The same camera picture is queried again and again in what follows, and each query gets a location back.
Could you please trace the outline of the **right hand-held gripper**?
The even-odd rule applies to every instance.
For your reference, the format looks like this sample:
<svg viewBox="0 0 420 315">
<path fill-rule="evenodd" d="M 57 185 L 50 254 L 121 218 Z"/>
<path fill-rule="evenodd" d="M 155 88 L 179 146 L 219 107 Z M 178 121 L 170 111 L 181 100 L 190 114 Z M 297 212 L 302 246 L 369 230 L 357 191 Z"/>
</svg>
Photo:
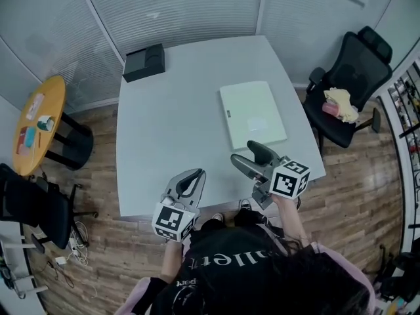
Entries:
<svg viewBox="0 0 420 315">
<path fill-rule="evenodd" d="M 280 159 L 275 151 L 254 140 L 248 140 L 247 147 L 254 154 L 253 161 L 239 154 L 232 154 L 230 161 L 245 176 L 257 179 L 251 197 L 261 209 L 273 202 L 272 195 L 295 200 L 306 190 L 309 167 L 288 157 Z M 262 173 L 261 166 L 265 165 L 269 166 Z"/>
</svg>

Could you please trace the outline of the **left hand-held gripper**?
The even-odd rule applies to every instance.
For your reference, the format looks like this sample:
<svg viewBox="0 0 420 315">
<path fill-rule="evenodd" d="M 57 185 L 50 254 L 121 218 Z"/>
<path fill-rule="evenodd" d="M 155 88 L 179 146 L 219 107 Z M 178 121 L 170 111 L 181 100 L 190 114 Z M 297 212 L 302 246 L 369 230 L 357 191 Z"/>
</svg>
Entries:
<svg viewBox="0 0 420 315">
<path fill-rule="evenodd" d="M 193 229 L 198 218 L 198 208 L 205 186 L 206 172 L 190 169 L 173 177 L 156 204 L 152 228 L 157 236 L 182 242 Z"/>
</svg>

